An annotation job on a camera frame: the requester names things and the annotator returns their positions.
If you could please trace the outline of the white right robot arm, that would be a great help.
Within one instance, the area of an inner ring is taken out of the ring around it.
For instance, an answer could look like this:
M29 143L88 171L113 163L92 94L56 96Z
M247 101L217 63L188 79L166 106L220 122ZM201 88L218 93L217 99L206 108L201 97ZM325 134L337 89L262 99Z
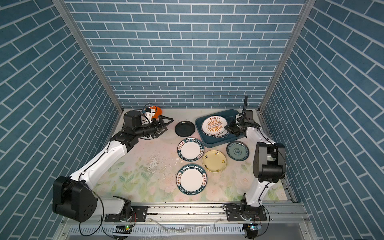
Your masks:
M286 176L287 155L285 146L267 137L262 127L253 120L232 120L225 129L235 135L244 135L255 145L253 161L254 181L245 193L246 206L261 207L269 189Z

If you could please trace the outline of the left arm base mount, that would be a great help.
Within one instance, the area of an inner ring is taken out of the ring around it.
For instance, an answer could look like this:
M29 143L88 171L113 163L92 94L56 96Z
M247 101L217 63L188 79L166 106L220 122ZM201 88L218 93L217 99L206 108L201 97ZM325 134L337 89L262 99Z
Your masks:
M130 200L118 196L103 200L103 203L107 223L145 222L149 208L148 206L132 206Z

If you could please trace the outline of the orange sunburst plate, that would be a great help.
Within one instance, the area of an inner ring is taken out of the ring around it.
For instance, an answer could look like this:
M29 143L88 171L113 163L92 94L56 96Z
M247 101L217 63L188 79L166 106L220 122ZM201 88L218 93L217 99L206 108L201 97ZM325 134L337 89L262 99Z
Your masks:
M211 116L206 118L202 123L202 131L208 136L216 136L223 133L228 124L227 120L221 116Z

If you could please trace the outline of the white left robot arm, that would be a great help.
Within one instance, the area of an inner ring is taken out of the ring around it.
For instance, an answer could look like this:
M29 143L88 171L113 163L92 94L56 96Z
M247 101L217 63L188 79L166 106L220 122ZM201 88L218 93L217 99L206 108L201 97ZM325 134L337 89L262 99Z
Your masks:
M122 129L109 143L79 170L68 177L60 176L53 184L53 212L79 223L93 216L109 215L117 222L132 220L131 201L114 196L102 199L94 192L99 179L142 138L156 139L167 131L172 118L133 110L124 114Z

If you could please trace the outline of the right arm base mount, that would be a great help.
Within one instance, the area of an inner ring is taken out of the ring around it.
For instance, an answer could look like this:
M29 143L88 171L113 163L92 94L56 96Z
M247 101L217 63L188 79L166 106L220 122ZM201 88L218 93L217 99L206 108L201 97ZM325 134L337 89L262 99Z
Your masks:
M224 204L222 206L229 222L266 221L267 215L263 207L251 207L249 205Z

